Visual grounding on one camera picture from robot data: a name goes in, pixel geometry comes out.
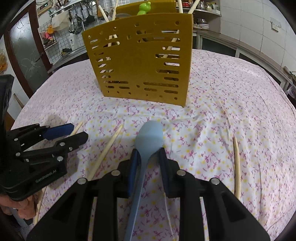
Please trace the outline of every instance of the tablecloth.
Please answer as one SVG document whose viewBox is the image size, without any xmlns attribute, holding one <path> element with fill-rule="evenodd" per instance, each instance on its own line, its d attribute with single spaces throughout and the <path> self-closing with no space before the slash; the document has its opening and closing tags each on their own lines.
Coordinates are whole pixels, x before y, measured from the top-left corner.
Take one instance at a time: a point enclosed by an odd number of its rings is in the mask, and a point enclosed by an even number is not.
<svg viewBox="0 0 296 241">
<path fill-rule="evenodd" d="M 241 162 L 240 201 L 271 240 L 279 235 L 296 210 L 295 108 L 259 66 L 204 50 L 192 52 L 185 108 L 104 97 L 89 60 L 61 68 L 36 91 L 13 128 L 33 123 L 78 125 L 83 121 L 78 132 L 89 134 L 86 144 L 69 154 L 68 174 L 46 189 L 39 219 L 79 177 L 87 175 L 119 125 L 123 123 L 124 128 L 96 178 L 129 159 L 137 132 L 149 120 L 163 125 L 168 158 L 196 178 L 218 177 L 232 192 L 232 137 L 236 136 Z M 42 141 L 34 148 L 52 144 Z M 118 201 L 120 240 L 130 206 L 130 199 Z M 205 215 L 204 229 L 208 240 Z M 178 232 L 179 200 L 164 196 L 160 169 L 152 160 L 146 171 L 133 240 L 172 241 L 178 239 Z"/>
</svg>

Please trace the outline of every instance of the blue spoon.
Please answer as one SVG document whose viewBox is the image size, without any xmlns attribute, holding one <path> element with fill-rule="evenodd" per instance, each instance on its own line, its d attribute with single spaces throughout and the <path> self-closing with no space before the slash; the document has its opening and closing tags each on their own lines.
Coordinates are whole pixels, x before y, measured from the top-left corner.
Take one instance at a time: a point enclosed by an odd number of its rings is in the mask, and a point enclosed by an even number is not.
<svg viewBox="0 0 296 241">
<path fill-rule="evenodd" d="M 136 184 L 136 190 L 134 193 L 133 203 L 131 207 L 131 213 L 128 218 L 128 224 L 126 227 L 126 234 L 124 241 L 131 241 L 133 237 L 133 229 L 139 209 L 141 191 L 145 179 L 146 167 L 149 158 L 157 152 L 163 146 L 163 127 L 160 122 L 148 121 L 146 122 L 135 140 L 135 147 L 141 156 L 141 169 L 138 182 Z"/>
</svg>

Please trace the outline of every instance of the finger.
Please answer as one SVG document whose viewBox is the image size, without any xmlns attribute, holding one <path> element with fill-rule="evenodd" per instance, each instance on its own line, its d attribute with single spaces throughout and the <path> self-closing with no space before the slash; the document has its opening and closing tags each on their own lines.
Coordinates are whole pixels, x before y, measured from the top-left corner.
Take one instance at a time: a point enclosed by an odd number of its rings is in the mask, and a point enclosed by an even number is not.
<svg viewBox="0 0 296 241">
<path fill-rule="evenodd" d="M 7 215 L 12 215 L 9 207 L 5 207 L 5 206 L 2 206 L 2 205 L 0 205 L 0 207 L 1 207 L 2 211 L 3 211 L 3 213 L 5 213 Z"/>
<path fill-rule="evenodd" d="M 20 202 L 11 200 L 7 195 L 0 195 L 0 205 L 6 207 L 14 207 L 17 209 L 25 208 L 28 205 L 28 200 L 25 199 Z"/>
<path fill-rule="evenodd" d="M 25 207 L 23 209 L 19 209 L 19 211 L 18 211 L 18 215 L 20 218 L 31 219 L 36 216 L 34 199 L 33 199 L 33 197 L 29 197 L 28 199 L 30 201 L 28 201 L 27 207 Z"/>
</svg>

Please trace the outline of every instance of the floral tablecloth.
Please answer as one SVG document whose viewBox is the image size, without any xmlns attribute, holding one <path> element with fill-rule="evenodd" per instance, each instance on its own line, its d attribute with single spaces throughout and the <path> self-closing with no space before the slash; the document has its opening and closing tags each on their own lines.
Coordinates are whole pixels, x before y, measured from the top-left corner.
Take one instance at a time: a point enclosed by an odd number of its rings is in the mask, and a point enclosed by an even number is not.
<svg viewBox="0 0 296 241">
<path fill-rule="evenodd" d="M 149 120 L 162 123 L 167 156 L 178 161 L 180 168 L 203 180 L 218 177 L 232 192 L 235 135 L 241 161 L 240 201 L 271 240 L 279 235 L 296 210 L 295 108 L 260 67 L 203 50 L 192 53 L 185 108 L 103 97 L 89 60 L 58 70 L 37 90 L 13 128 L 83 121 L 78 132 L 89 134 L 87 143 L 69 154 L 68 174 L 47 187 L 39 218 L 79 177 L 89 173 L 117 126 L 124 123 L 96 178 L 129 159 L 137 132 Z M 34 148 L 49 145 L 52 142 L 43 141 Z M 118 202 L 120 240 L 130 206 L 129 199 Z M 173 241 L 178 240 L 178 232 L 179 200 L 164 196 L 159 166 L 151 160 L 133 240 Z"/>
</svg>

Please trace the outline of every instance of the grid tile wall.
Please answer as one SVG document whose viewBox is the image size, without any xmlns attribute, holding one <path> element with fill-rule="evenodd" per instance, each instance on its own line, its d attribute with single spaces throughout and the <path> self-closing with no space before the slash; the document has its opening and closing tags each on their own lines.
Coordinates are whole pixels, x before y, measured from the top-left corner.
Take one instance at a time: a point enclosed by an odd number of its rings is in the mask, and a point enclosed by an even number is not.
<svg viewBox="0 0 296 241">
<path fill-rule="evenodd" d="M 110 8 L 115 6 L 115 0 L 102 0 L 104 1 L 103 4 L 102 4 L 102 8 L 105 9 L 108 13 L 110 13 Z M 123 5 L 123 4 L 128 4 L 129 3 L 129 0 L 120 0 L 118 5 Z M 82 4 L 83 6 L 83 15 L 85 16 L 85 18 L 88 16 L 88 12 L 87 12 L 87 8 L 84 4 Z M 77 8 L 77 15 L 81 18 L 82 17 L 82 14 L 81 14 L 81 8 L 80 8 L 80 5 L 79 4 L 76 4 L 76 8 Z M 95 22 L 88 25 L 87 27 L 85 27 L 86 29 L 88 28 L 92 28 L 94 26 L 97 26 L 99 24 L 102 24 L 102 23 L 105 23 L 105 20 L 98 20 L 97 19 L 97 6 L 96 4 L 93 6 L 93 10 L 92 10 L 92 15 L 95 16 Z M 71 13 L 72 13 L 72 16 L 75 16 L 76 14 L 76 11 L 75 11 L 75 8 L 73 7 L 71 9 Z M 45 24 L 43 24 L 41 26 L 41 31 L 42 32 L 46 32 L 47 31 L 47 28 L 51 25 L 51 21 L 48 21 L 46 22 Z M 52 47 L 48 48 L 45 52 L 47 54 L 47 57 L 50 61 L 50 63 L 52 64 L 55 64 L 60 58 L 61 58 L 61 51 L 62 49 L 64 48 L 71 48 L 70 46 L 70 43 L 68 41 L 69 39 L 69 36 L 70 36 L 70 33 L 69 33 L 69 29 L 68 28 L 65 28 L 61 31 L 56 31 L 54 32 L 53 34 L 53 38 L 58 42 L 57 44 L 53 45 Z M 83 42 L 83 38 L 82 38 L 82 32 L 79 33 L 78 35 L 78 41 L 79 41 L 79 44 L 78 46 L 79 47 L 82 47 L 84 46 L 84 42 Z"/>
</svg>

